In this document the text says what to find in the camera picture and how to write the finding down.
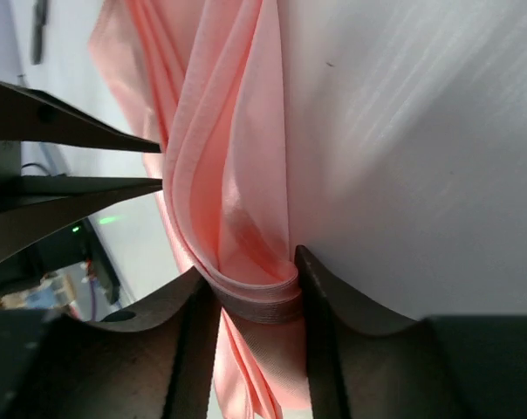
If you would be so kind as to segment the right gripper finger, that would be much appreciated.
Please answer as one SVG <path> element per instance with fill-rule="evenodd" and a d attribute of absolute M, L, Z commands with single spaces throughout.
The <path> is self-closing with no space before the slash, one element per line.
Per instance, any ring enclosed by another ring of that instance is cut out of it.
<path fill-rule="evenodd" d="M 527 418 L 527 315 L 409 319 L 295 252 L 317 418 Z"/>
<path fill-rule="evenodd" d="M 0 418 L 203 418 L 220 310 L 193 269 L 100 322 L 0 310 Z"/>

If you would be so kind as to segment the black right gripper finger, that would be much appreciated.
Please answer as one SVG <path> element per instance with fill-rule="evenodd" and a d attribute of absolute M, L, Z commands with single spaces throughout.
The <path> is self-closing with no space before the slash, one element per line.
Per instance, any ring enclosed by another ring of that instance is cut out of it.
<path fill-rule="evenodd" d="M 157 178 L 20 176 L 0 184 L 0 263 L 91 214 L 160 191 Z"/>
<path fill-rule="evenodd" d="M 0 141 L 39 141 L 79 148 L 159 153 L 49 93 L 0 81 Z"/>

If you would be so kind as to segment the pink satin napkin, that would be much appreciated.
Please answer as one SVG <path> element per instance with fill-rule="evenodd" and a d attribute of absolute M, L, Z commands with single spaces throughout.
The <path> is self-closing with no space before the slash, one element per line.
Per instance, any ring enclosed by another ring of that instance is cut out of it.
<path fill-rule="evenodd" d="M 89 48 L 132 133 L 161 148 L 144 164 L 179 269 L 222 302 L 222 414 L 308 409 L 277 3 L 106 1 Z"/>

